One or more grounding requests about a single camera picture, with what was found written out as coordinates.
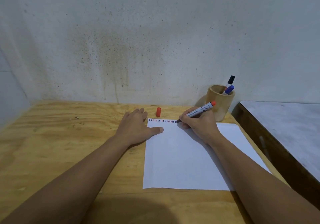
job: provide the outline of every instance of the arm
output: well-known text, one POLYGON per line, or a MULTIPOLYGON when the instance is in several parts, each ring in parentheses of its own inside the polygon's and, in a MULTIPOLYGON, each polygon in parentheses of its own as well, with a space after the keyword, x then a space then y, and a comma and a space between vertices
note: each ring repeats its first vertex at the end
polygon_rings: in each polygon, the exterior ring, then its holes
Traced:
POLYGON ((218 130, 214 113, 179 117, 183 127, 194 132, 218 156, 232 185, 254 223, 320 223, 320 211, 301 195, 264 170, 228 141, 218 130))
POLYGON ((163 132, 144 125, 148 113, 127 112, 116 134, 44 186, 1 223, 80 223, 126 149, 163 132))

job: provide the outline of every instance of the paper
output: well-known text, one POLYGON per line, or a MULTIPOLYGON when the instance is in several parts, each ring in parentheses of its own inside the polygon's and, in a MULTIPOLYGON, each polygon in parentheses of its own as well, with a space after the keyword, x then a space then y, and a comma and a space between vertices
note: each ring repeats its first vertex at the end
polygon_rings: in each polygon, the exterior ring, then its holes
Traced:
MULTIPOLYGON (((219 131, 261 167, 268 168, 236 124, 217 123, 219 131)), ((213 149, 192 129, 175 120, 148 119, 164 131, 146 141, 143 188, 234 190, 213 149)))

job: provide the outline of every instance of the red marker cap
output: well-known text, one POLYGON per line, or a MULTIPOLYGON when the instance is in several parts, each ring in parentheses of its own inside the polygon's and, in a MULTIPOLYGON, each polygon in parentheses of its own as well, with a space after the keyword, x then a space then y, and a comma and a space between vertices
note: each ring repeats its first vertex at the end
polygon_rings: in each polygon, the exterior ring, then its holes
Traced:
POLYGON ((155 113, 155 115, 157 117, 160 117, 160 114, 161 114, 161 108, 157 108, 157 112, 155 113))

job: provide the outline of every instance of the person's left arm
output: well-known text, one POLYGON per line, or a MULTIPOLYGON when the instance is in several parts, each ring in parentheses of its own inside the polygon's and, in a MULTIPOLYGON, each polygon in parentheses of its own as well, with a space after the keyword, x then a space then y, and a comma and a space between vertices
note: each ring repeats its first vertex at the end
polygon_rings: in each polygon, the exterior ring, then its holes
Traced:
POLYGON ((144 125, 147 112, 125 113, 116 134, 23 202, 1 224, 80 223, 126 149, 163 132, 144 125))

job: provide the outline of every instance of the row of colored marks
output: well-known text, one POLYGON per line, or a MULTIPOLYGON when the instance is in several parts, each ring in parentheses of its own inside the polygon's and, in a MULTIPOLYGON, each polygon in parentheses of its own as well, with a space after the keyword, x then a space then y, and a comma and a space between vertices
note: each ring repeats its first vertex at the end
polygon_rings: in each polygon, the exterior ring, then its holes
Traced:
POLYGON ((148 119, 149 121, 158 121, 158 122, 171 122, 176 123, 176 120, 158 120, 158 119, 148 119))

